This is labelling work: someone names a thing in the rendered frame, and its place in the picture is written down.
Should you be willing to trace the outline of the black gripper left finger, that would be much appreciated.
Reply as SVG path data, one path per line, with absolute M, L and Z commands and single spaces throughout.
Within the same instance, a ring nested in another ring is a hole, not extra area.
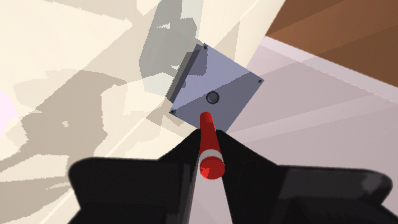
M 200 158 L 195 129 L 158 159 L 88 157 L 74 162 L 68 179 L 79 208 L 85 202 L 162 205 L 167 224 L 189 224 Z

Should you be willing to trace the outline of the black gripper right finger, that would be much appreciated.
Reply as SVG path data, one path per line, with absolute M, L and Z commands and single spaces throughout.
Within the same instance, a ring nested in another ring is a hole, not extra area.
M 393 188 L 390 177 L 375 170 L 277 165 L 222 130 L 216 135 L 232 224 L 281 224 L 294 196 L 370 199 L 382 204 Z

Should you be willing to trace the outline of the red peg with white band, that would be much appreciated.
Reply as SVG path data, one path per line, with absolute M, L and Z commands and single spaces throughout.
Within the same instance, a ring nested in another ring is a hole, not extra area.
M 200 115 L 200 129 L 200 173 L 206 179 L 218 179 L 224 174 L 225 167 L 212 115 L 209 112 Z

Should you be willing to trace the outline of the grey square panel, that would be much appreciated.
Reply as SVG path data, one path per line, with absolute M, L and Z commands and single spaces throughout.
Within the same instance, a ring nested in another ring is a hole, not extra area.
M 200 115 L 209 112 L 215 131 L 226 133 L 263 82 L 206 43 L 196 44 L 169 100 L 169 113 L 200 129 Z

